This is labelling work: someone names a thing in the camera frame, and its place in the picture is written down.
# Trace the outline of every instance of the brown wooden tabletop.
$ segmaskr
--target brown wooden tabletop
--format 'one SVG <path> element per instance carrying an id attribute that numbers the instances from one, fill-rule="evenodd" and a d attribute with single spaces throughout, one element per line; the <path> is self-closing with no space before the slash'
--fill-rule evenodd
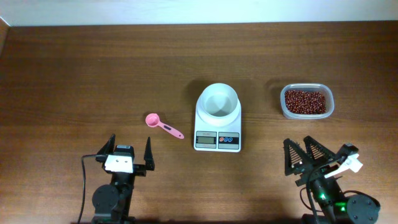
<path id="1" fill-rule="evenodd" d="M 130 215 L 161 221 L 272 221 L 310 213 L 296 176 L 284 175 L 282 142 L 310 135 L 337 152 L 359 148 L 363 168 L 343 190 L 381 203 L 379 223 L 398 216 L 398 22 L 177 26 L 13 27 L 0 59 L 0 222 L 75 223 L 80 157 L 112 133 L 135 148 L 148 136 L 156 164 L 137 177 Z M 232 86 L 243 111 L 240 153 L 193 149 L 194 109 L 211 83 Z M 322 83 L 335 111 L 288 120 L 280 91 Z M 179 140 L 144 118 L 185 135 Z M 86 162 L 83 221 L 111 176 Z"/>

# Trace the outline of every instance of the plastic bowl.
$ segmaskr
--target plastic bowl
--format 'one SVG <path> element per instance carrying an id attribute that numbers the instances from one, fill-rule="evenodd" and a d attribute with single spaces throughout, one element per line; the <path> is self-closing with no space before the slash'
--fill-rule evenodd
<path id="1" fill-rule="evenodd" d="M 285 92 L 289 90 L 301 90 L 301 91 L 317 91 L 325 96 L 326 100 L 326 113 L 323 114 L 296 114 L 290 112 L 285 103 Z M 317 83 L 297 83 L 285 86 L 285 88 L 280 93 L 280 105 L 282 106 L 282 111 L 284 116 L 288 119 L 322 119 L 329 117 L 333 110 L 335 109 L 335 102 L 333 101 L 333 95 L 330 89 L 322 84 Z"/>

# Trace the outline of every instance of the pink measuring spoon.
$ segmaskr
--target pink measuring spoon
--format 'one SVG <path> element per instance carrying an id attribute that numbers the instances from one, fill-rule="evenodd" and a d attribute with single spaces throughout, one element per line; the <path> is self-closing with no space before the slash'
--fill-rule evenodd
<path id="1" fill-rule="evenodd" d="M 172 128 L 167 124 L 160 122 L 159 115 L 157 115 L 155 113 L 148 114 L 147 118 L 145 118 L 145 122 L 151 128 L 156 128 L 159 126 L 159 127 L 163 128 L 165 131 L 167 131 L 168 133 L 174 135 L 176 138 L 179 138 L 179 139 L 184 138 L 184 135 L 181 132 L 177 131 L 175 128 Z"/>

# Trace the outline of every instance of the white kitchen scale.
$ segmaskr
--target white kitchen scale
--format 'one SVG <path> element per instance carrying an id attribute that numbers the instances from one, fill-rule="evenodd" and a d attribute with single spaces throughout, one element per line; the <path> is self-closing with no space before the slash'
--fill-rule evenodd
<path id="1" fill-rule="evenodd" d="M 197 101 L 193 147 L 198 151 L 241 150 L 241 103 L 229 85 L 208 86 Z"/>

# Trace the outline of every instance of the beans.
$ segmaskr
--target beans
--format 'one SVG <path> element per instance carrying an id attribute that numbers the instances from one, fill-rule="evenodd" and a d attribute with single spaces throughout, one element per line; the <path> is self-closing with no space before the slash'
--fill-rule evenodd
<path id="1" fill-rule="evenodd" d="M 285 92 L 287 109 L 297 114 L 326 113 L 325 97 L 319 92 L 289 90 Z"/>

